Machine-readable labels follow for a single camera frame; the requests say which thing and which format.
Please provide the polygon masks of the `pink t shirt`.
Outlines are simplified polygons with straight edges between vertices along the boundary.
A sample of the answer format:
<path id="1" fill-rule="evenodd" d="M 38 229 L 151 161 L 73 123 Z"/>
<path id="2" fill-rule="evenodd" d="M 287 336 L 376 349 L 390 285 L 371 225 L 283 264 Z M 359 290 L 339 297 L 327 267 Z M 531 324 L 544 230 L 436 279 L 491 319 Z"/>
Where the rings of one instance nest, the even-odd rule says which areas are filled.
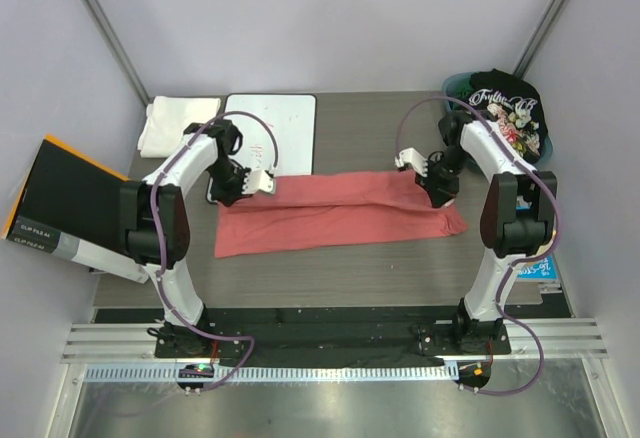
<path id="1" fill-rule="evenodd" d="M 214 256 L 446 238 L 468 224 L 436 208 L 408 171 L 283 176 L 276 192 L 220 207 Z"/>

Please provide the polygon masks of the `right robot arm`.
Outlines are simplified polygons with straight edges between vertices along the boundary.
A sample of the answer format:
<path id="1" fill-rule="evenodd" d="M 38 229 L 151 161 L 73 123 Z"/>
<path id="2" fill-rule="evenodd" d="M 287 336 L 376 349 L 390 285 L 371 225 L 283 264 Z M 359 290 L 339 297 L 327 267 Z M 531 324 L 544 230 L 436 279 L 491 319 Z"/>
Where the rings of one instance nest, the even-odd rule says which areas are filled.
<path id="1" fill-rule="evenodd" d="M 516 275 L 553 238 L 557 179 L 522 159 L 487 117 L 457 111 L 438 128 L 446 145 L 417 168 L 415 181 L 442 208 L 459 192 L 459 175 L 474 161 L 489 183 L 479 231 L 485 247 L 471 289 L 449 323 L 424 325 L 427 356 L 507 354 L 504 306 Z"/>

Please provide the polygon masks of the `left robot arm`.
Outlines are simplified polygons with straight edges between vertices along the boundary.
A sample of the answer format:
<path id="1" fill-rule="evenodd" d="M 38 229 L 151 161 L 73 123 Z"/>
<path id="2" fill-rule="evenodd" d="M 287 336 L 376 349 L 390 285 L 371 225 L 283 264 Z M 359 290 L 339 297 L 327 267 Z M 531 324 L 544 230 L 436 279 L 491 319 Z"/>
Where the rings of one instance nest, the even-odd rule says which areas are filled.
<path id="1" fill-rule="evenodd" d="M 255 193 L 253 175 L 233 156 L 243 135 L 224 115 L 184 130 L 176 151 L 140 181 L 126 181 L 119 191 L 119 252 L 152 280 L 164 309 L 163 329 L 176 330 L 179 346 L 200 357 L 210 349 L 213 333 L 207 309 L 195 291 L 186 263 L 190 225 L 186 196 L 201 175 L 213 185 L 213 201 L 225 207 Z"/>

